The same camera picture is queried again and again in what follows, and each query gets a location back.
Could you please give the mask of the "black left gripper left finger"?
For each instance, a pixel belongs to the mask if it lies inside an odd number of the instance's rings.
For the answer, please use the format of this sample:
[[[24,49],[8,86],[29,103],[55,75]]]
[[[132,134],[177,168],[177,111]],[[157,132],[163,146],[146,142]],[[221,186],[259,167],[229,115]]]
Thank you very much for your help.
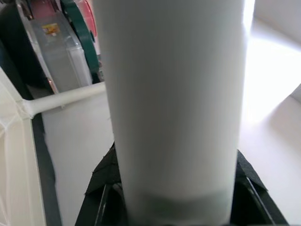
[[[128,225],[115,145],[94,169],[75,225]]]

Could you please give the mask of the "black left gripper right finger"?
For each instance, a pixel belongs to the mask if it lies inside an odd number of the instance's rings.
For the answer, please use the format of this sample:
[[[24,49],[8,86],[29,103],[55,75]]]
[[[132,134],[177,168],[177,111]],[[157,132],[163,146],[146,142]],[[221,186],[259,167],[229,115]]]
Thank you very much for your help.
[[[259,175],[240,151],[237,155],[231,224],[233,226],[288,225]]]

